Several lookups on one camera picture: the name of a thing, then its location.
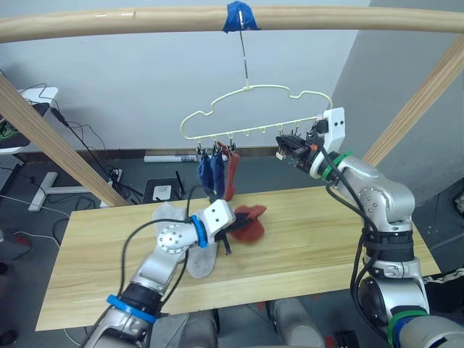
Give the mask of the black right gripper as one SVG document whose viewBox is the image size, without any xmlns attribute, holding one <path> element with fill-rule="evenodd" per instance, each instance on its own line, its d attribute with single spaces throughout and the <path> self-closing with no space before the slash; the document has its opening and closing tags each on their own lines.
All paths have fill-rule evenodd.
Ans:
<svg viewBox="0 0 464 348">
<path fill-rule="evenodd" d="M 275 139 L 279 145 L 277 158 L 283 160 L 290 157 L 299 160 L 299 168 L 310 176 L 322 176 L 325 169 L 325 156 L 323 155 L 324 132 L 326 126 L 322 123 L 314 123 L 311 129 L 302 135 L 282 135 Z"/>
</svg>

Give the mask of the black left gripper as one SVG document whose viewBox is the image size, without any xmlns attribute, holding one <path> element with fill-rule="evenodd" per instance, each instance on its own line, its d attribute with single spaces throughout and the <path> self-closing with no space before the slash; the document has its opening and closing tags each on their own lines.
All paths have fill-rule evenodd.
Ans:
<svg viewBox="0 0 464 348">
<path fill-rule="evenodd" d="M 246 228 L 250 223 L 257 220 L 257 217 L 252 215 L 250 212 L 236 213 L 235 218 L 236 219 L 234 223 L 225 228 L 220 229 L 214 236 L 215 242 L 221 241 L 223 243 L 226 254 L 232 254 L 231 246 L 229 244 L 227 235 L 237 229 Z"/>
</svg>

